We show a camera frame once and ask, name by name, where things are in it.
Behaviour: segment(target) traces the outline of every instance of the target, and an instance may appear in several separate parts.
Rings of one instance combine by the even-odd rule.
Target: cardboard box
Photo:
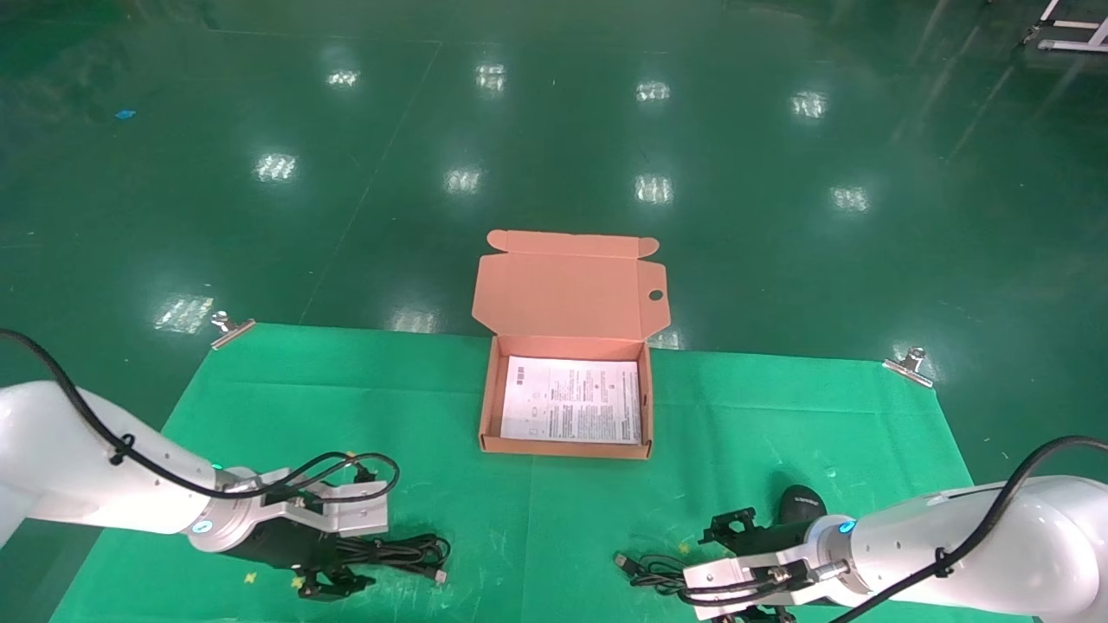
[[[669,326],[666,268],[643,262],[654,238],[540,232],[489,233],[505,253],[478,268],[473,317],[496,334],[481,406],[486,452],[646,459],[654,447],[654,384],[646,340]],[[500,436],[507,358],[637,361],[642,443],[585,443]]]

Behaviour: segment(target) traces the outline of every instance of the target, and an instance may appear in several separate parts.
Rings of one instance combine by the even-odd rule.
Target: paper sheet
[[[640,443],[638,364],[507,358],[500,436]]]

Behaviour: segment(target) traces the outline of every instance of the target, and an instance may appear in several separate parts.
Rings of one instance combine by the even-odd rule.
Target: box lid
[[[489,233],[505,253],[478,268],[473,317],[503,336],[643,341],[669,326],[666,267],[643,262],[654,238]]]

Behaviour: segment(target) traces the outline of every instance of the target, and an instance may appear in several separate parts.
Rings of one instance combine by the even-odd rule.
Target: black cable
[[[342,564],[380,564],[445,582],[443,564],[450,558],[450,541],[437,534],[410,539],[339,539],[336,545]]]
[[[665,555],[646,554],[637,562],[619,554],[616,565],[630,578],[632,586],[652,586],[661,595],[677,595],[679,600],[690,605],[735,605],[748,603],[772,594],[781,589],[781,584],[770,579],[749,580],[718,586],[690,588],[685,582],[685,563]],[[719,600],[697,599],[698,595],[718,595],[743,592],[742,595]]]
[[[753,590],[751,592],[749,592],[749,593],[743,593],[743,594],[735,596],[735,598],[726,598],[726,599],[721,599],[721,600],[698,600],[698,599],[696,599],[695,596],[691,596],[688,593],[688,591],[690,591],[693,589],[686,589],[685,591],[681,591],[681,592],[677,593],[677,599],[681,600],[683,602],[685,602],[685,603],[687,603],[689,605],[702,605],[702,606],[707,606],[707,607],[720,606],[720,605],[737,605],[737,604],[751,604],[751,605],[755,605],[756,601],[758,601],[758,600],[760,600],[762,598],[767,598],[769,595],[772,595],[773,593],[776,593],[776,592],[778,592],[778,591],[780,591],[781,589],[784,588],[783,585],[778,584],[778,583],[776,583],[776,582],[773,582],[771,580],[755,580],[755,581],[751,581],[751,582],[746,582],[746,584],[750,584],[750,585],[746,586],[746,588],[743,588],[741,590],[747,590],[747,589],[753,589]],[[711,588],[712,589],[726,589],[728,586],[711,586]],[[721,592],[721,593],[731,593],[731,592],[736,592],[736,591],[737,591],[736,589],[732,589],[732,590],[719,591],[719,592]]]
[[[50,370],[50,374],[53,375],[54,380],[58,382],[58,387],[61,388],[62,394],[64,394],[65,397],[69,399],[70,404],[76,410],[81,419],[84,420],[84,422],[89,425],[89,427],[92,428],[92,430],[98,436],[100,436],[101,439],[107,442],[107,445],[111,446],[113,450],[115,450],[115,456],[110,459],[112,463],[119,464],[119,462],[123,458],[132,459],[136,463],[146,468],[151,472],[155,473],[156,476],[164,478],[168,482],[172,482],[178,487],[187,489],[194,493],[199,493],[201,496],[207,496],[209,498],[215,498],[218,500],[245,500],[249,498],[257,498],[259,496],[268,496],[270,493],[287,493],[289,490],[291,491],[302,490],[309,484],[315,484],[316,482],[319,482],[324,478],[327,478],[331,473],[335,473],[336,471],[347,466],[355,463],[360,464],[361,461],[367,459],[376,459],[392,468],[392,478],[384,484],[383,489],[363,496],[347,496],[341,498],[316,498],[316,501],[325,504],[338,504],[346,502],[363,502],[367,500],[375,500],[391,491],[397,486],[397,482],[399,482],[400,480],[400,467],[396,463],[396,461],[393,461],[392,459],[390,459],[384,455],[380,455],[378,452],[366,452],[362,455],[355,455],[351,457],[345,452],[325,452],[309,460],[302,466],[296,468],[295,470],[290,471],[284,478],[276,480],[274,482],[268,482],[261,487],[258,487],[257,489],[252,489],[249,491],[220,491],[218,489],[208,489],[207,487],[196,484],[191,480],[186,480],[171,472],[164,467],[152,461],[142,452],[135,450],[133,447],[134,445],[133,435],[127,433],[124,435],[123,437],[116,437],[115,433],[113,433],[104,425],[104,422],[99,417],[96,417],[96,413],[93,412],[92,407],[90,407],[89,404],[85,402],[84,397],[81,396],[80,391],[78,391],[76,385],[73,384],[73,380],[70,379],[68,374],[65,374],[65,370],[62,369],[61,365],[50,355],[50,353],[47,353],[47,349],[40,346],[39,343],[34,341],[30,337],[19,331],[4,328],[0,328],[0,337],[6,337],[20,343],[47,366],[47,368]],[[336,458],[341,458],[342,460],[327,468],[317,476],[310,477],[300,482],[295,482],[295,483],[293,482],[294,479],[299,478],[305,472],[318,466],[319,463],[328,459],[336,459]]]
[[[632,574],[632,586],[652,586],[660,595],[673,595],[686,588],[681,572],[685,563],[675,558],[647,554],[637,564],[639,569]]]
[[[830,623],[849,623],[850,621],[858,619],[881,603],[888,601],[896,593],[914,586],[933,575],[945,574],[946,570],[951,569],[958,561],[967,556],[970,552],[981,545],[993,529],[996,528],[996,524],[1001,521],[1001,517],[1004,514],[1004,511],[1008,509],[1012,501],[1015,499],[1016,491],[1030,476],[1032,470],[1035,469],[1043,461],[1043,459],[1046,459],[1054,452],[1067,446],[1088,446],[1102,452],[1108,452],[1108,443],[1100,441],[1099,439],[1078,435],[1059,437],[1054,441],[1048,441],[1047,443],[1039,446],[1037,450],[1028,455],[1027,458],[1019,463],[1016,471],[1014,471],[1012,477],[1008,478],[1008,481],[1005,482],[1004,488],[996,494],[996,499],[993,500],[993,504],[988,507],[988,511],[985,512],[985,517],[982,518],[977,528],[974,528],[973,532],[970,533],[970,537],[967,537],[961,545],[955,548],[950,553],[943,554],[934,563],[924,566],[920,571],[916,571],[900,582],[896,582],[892,586],[881,591],[860,605],[850,609],[847,613],[832,619]]]

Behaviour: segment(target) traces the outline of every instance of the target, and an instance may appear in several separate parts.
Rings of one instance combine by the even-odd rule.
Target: glossy green floor
[[[0,0],[0,325],[161,423],[208,298],[480,335],[489,229],[648,235],[659,345],[923,346],[972,473],[1003,478],[1108,436],[1108,58],[1013,51],[1039,10]],[[0,353],[0,382],[41,376]],[[1108,474],[1087,459],[1050,468]],[[94,535],[25,524],[4,621],[44,621]]]

